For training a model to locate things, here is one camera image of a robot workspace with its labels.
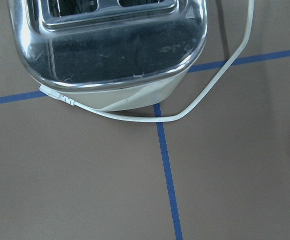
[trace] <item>blue tape line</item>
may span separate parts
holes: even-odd
[[[155,111],[156,117],[161,117],[159,103],[154,105],[154,111]],[[182,240],[183,234],[181,232],[181,225],[180,225],[180,219],[179,219],[179,213],[178,213],[178,207],[177,207],[177,201],[176,201],[174,182],[173,182],[173,177],[172,177],[171,168],[170,168],[164,125],[162,122],[157,122],[156,126],[157,126],[158,138],[159,138],[161,157],[163,160],[171,215],[172,215],[173,223],[174,223],[175,236],[176,236],[176,240]]]
[[[287,57],[290,57],[290,50],[278,51],[278,52],[272,52],[272,53],[254,55],[254,56],[247,56],[247,57],[240,57],[233,62],[232,66],[256,63],[256,62],[273,60],[273,59],[282,59],[282,58],[287,58]],[[191,66],[188,72],[193,73],[193,72],[199,72],[199,71],[210,70],[210,69],[219,69],[225,63],[226,61],[215,61],[215,62],[210,62],[210,63],[205,63],[205,64],[194,65],[194,66]]]
[[[27,99],[35,99],[40,97],[47,96],[41,91],[32,91],[32,92],[26,92],[16,95],[9,95],[9,96],[1,96],[0,97],[0,104],[15,102],[15,101],[22,101]]]
[[[287,57],[290,57],[290,50],[278,51],[278,52],[272,52],[272,53],[266,53],[266,54],[261,54],[261,55],[254,55],[254,56],[247,56],[247,57],[240,57],[234,61],[233,66],[273,60],[273,59],[282,59],[282,58],[287,58]],[[215,62],[210,62],[210,63],[205,63],[205,64],[194,65],[190,67],[188,72],[193,73],[193,72],[199,72],[199,71],[210,70],[210,69],[219,69],[225,63],[226,61],[215,61]],[[21,94],[10,95],[10,96],[2,96],[0,97],[0,104],[27,100],[27,99],[34,99],[34,98],[39,98],[39,97],[44,97],[44,96],[46,95],[40,91],[21,93]]]

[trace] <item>floor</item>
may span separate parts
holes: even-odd
[[[240,43],[247,0],[207,0],[181,111]],[[240,59],[186,117],[130,123],[43,96],[0,1],[0,240],[290,240],[290,1],[256,1]]]

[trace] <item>white power cord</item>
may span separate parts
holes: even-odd
[[[91,107],[88,107],[86,105],[83,105],[79,102],[75,102],[71,99],[69,99],[70,102],[66,101],[63,98],[66,98],[65,96],[59,94],[58,96],[51,96],[55,99],[63,100],[65,102],[68,102],[71,105],[76,105],[82,109],[85,109],[87,111],[90,111],[92,113],[111,118],[121,121],[128,121],[128,122],[139,122],[139,123],[164,123],[164,122],[172,122],[176,121],[178,119],[181,119],[185,115],[187,115],[198,103],[207,95],[207,93],[211,90],[211,88],[218,82],[218,80],[221,78],[221,76],[227,71],[227,69],[233,64],[233,62],[237,59],[237,57],[240,55],[240,53],[244,50],[246,47],[250,33],[252,28],[252,21],[253,21],[253,15],[254,15],[254,4],[255,0],[249,0],[248,3],[248,16],[247,16],[247,23],[246,23],[246,29],[245,29],[245,35],[243,38],[243,41],[241,42],[240,46],[237,48],[237,50],[234,52],[234,54],[229,58],[229,60],[225,63],[225,65],[218,71],[218,73],[212,78],[212,80],[208,83],[208,85],[202,90],[202,92],[196,97],[196,99],[189,104],[188,107],[186,107],[182,112],[180,112],[177,115],[174,116],[162,116],[162,117],[141,117],[141,116],[124,116],[124,115],[118,115],[114,113],[109,113],[105,111],[99,111],[96,109],[93,109]]]

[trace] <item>scratch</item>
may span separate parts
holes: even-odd
[[[44,53],[44,51],[42,51],[36,58],[35,58],[35,60],[37,60],[37,59],[39,59],[40,58],[40,56],[42,55]]]
[[[140,75],[133,74],[133,77],[134,78],[142,78],[142,77],[144,77],[144,75],[145,75],[145,73],[143,72],[143,74],[140,74]]]
[[[173,53],[176,52],[177,49],[181,48],[181,45],[180,44],[174,44],[172,46],[165,46],[165,47],[162,47],[159,52],[161,53],[166,53],[170,50],[172,50]]]
[[[100,56],[101,56],[101,57],[104,57],[104,58],[108,58],[108,59],[110,58],[109,56],[104,55],[104,54],[100,54]]]

